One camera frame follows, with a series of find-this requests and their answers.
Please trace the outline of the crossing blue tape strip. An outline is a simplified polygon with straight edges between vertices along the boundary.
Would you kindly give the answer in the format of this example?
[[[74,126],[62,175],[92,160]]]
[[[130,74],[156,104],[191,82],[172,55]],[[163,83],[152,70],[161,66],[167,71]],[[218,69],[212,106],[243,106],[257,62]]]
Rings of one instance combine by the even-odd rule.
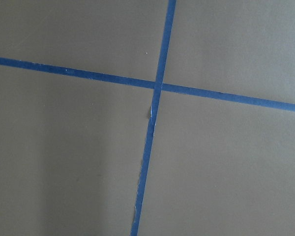
[[[134,78],[128,78],[128,77],[122,77],[122,76],[116,76],[116,75],[109,75],[109,74],[103,74],[103,73],[97,73],[97,72],[90,72],[90,71],[84,71],[79,69],[34,63],[34,62],[28,62],[28,61],[16,60],[16,59],[7,59],[7,58],[0,57],[0,65],[52,73],[52,74],[60,74],[65,76],[72,76],[72,77],[83,78],[83,79],[104,81],[104,82],[115,83],[115,84],[135,86],[135,87],[141,87],[146,89],[153,89],[155,86],[155,82],[153,81],[134,79]],[[261,99],[261,98],[243,96],[243,95],[236,95],[236,94],[230,94],[230,93],[222,93],[222,92],[211,91],[206,89],[190,88],[190,87],[172,85],[167,83],[162,85],[162,90],[168,91],[168,92],[174,92],[174,93],[181,93],[181,94],[295,112],[295,104],[286,103],[286,102],[279,102],[279,101],[273,101],[273,100],[267,100],[267,99]]]

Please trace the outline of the long blue tape strip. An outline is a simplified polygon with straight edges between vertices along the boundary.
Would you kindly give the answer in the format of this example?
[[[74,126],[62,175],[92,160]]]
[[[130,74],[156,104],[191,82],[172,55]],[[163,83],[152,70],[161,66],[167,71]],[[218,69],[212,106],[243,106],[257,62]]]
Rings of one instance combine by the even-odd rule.
[[[142,207],[144,203],[145,188],[146,188],[146,182],[148,177],[150,155],[152,151],[155,126],[156,126],[156,121],[158,116],[159,102],[160,102],[164,74],[166,69],[167,56],[168,56],[168,50],[170,45],[170,38],[172,33],[176,3],[177,2],[175,0],[170,0],[168,1],[168,6],[167,6],[165,24],[163,29],[163,37],[162,37],[162,42],[160,47],[156,78],[155,78],[155,83],[153,88],[153,96],[152,96],[152,101],[150,105],[150,118],[149,118],[149,122],[147,126],[145,146],[144,146],[144,152],[143,152],[143,157],[141,162],[140,176],[138,180],[134,218],[131,225],[130,236],[136,236],[138,234],[139,225],[140,225]]]

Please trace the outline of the brown paper table cover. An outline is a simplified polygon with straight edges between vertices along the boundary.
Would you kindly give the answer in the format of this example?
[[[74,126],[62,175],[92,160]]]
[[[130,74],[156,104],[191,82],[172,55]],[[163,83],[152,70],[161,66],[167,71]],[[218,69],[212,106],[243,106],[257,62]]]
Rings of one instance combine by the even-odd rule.
[[[0,0],[0,57],[155,82],[169,0]],[[295,0],[176,0],[163,84],[295,104]],[[129,236],[153,89],[0,65],[0,236]],[[295,112],[161,92],[137,236],[295,236]]]

